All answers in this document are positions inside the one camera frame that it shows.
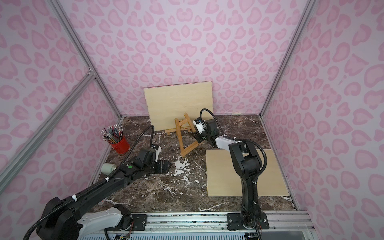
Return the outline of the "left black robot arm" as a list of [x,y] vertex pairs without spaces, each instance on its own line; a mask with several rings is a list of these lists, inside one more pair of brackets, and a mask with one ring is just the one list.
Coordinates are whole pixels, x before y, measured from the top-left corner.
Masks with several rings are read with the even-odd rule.
[[36,233],[42,240],[78,240],[107,228],[126,230],[132,226],[131,211],[122,204],[90,214],[95,205],[134,181],[153,174],[167,174],[172,166],[159,160],[160,147],[141,149],[105,179],[65,199],[53,198],[44,209]]

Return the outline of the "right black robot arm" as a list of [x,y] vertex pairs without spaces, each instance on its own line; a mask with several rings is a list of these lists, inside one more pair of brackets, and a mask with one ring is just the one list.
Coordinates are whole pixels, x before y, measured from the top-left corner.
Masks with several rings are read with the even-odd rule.
[[241,212],[227,214],[227,229],[231,232],[240,229],[256,230],[260,237],[262,230],[270,228],[258,197],[258,179],[268,163],[265,151],[254,141],[223,134],[216,119],[204,121],[197,118],[193,125],[197,129],[193,136],[199,143],[206,141],[211,147],[230,153],[234,170],[241,179]]

